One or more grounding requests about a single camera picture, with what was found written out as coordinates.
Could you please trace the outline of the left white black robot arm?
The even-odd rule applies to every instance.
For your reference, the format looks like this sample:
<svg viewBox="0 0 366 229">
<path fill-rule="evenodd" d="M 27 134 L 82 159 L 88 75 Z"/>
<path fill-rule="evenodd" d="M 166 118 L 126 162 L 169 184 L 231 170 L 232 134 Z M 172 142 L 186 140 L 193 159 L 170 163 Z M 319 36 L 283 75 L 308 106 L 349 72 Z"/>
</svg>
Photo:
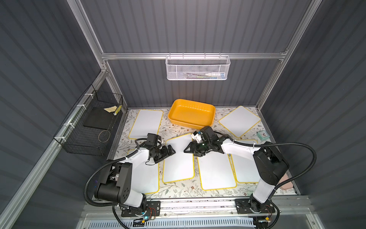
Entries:
<svg viewBox="0 0 366 229">
<path fill-rule="evenodd" d="M 162 137 L 157 134 L 148 133 L 146 138 L 137 138 L 134 142 L 136 148 L 132 153 L 115 160 L 108 160 L 87 180 L 83 189 L 86 203 L 94 207 L 122 206 L 138 212 L 146 211 L 146 195 L 132 188 L 133 172 L 141 164 L 157 165 L 176 154 L 176 151 L 171 145 L 164 146 Z M 95 185 L 94 197 L 104 200 L 105 203 L 95 202 L 89 197 L 90 183 L 97 174 L 99 178 Z"/>
</svg>

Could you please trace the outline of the yellow plastic storage box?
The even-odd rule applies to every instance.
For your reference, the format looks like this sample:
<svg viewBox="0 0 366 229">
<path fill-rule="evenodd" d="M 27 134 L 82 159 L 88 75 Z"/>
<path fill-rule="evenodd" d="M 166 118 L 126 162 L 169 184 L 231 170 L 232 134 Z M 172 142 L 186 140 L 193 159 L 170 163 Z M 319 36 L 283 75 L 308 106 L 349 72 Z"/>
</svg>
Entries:
<svg viewBox="0 0 366 229">
<path fill-rule="evenodd" d="M 168 118 L 175 125 L 202 129 L 213 124 L 215 110 L 211 104 L 177 99 L 169 111 Z"/>
</svg>

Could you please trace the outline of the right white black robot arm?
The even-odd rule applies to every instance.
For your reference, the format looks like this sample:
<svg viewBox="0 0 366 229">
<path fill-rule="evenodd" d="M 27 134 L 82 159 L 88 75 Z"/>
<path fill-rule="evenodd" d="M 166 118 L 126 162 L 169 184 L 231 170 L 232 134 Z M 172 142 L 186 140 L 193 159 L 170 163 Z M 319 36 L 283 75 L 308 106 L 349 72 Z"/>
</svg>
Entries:
<svg viewBox="0 0 366 229">
<path fill-rule="evenodd" d="M 282 155 L 279 147 L 297 146 L 308 149 L 312 154 L 309 166 L 298 175 L 284 181 L 280 179 L 289 170 L 289 163 Z M 246 205 L 253 213 L 262 212 L 267 206 L 274 206 L 271 199 L 275 192 L 283 185 L 303 176 L 309 172 L 316 163 L 316 151 L 309 145 L 297 142 L 247 144 L 233 139 L 227 134 L 214 131 L 206 126 L 192 135 L 192 141 L 184 149 L 184 153 L 193 154 L 196 157 L 206 156 L 208 153 L 237 155 L 254 162 L 260 176 L 259 182 L 251 194 Z"/>
</svg>

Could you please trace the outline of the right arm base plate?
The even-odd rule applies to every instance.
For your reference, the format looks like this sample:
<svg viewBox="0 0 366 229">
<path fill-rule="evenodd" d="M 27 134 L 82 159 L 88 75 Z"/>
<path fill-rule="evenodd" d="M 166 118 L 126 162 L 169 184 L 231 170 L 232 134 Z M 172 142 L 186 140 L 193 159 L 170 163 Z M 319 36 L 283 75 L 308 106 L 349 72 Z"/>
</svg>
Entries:
<svg viewBox="0 0 366 229">
<path fill-rule="evenodd" d="M 269 213 L 271 215 L 275 213 L 274 205 L 268 200 L 265 203 L 260 203 L 255 199 L 237 198 L 234 203 L 238 214 Z"/>
</svg>

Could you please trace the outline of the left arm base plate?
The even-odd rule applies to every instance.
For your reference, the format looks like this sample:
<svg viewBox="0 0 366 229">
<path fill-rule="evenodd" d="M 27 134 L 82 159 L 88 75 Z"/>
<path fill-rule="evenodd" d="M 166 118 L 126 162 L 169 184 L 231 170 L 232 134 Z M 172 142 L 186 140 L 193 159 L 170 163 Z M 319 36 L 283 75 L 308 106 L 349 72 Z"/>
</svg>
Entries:
<svg viewBox="0 0 366 229">
<path fill-rule="evenodd" d="M 140 207 L 122 207 L 122 217 L 157 217 L 160 216 L 160 201 L 143 201 Z"/>
</svg>

